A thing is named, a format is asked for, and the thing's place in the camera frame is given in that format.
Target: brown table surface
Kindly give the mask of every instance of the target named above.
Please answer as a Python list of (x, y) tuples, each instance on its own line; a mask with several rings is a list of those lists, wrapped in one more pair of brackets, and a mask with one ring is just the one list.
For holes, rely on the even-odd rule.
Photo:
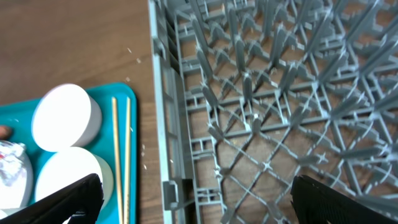
[(1, 1), (0, 104), (38, 98), (62, 83), (127, 83), (140, 111), (139, 223), (161, 223), (149, 36), (147, 0)]

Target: white bowl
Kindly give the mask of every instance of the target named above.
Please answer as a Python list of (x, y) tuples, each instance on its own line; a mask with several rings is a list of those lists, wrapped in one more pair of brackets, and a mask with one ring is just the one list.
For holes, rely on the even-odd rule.
[(37, 178), (35, 201), (80, 180), (88, 174), (98, 174), (104, 192), (105, 207), (113, 191), (113, 174), (100, 157), (80, 147), (70, 147), (54, 154), (43, 166)]
[(63, 84), (39, 102), (32, 119), (32, 135), (42, 149), (56, 152), (85, 146), (100, 130), (101, 109), (82, 87)]

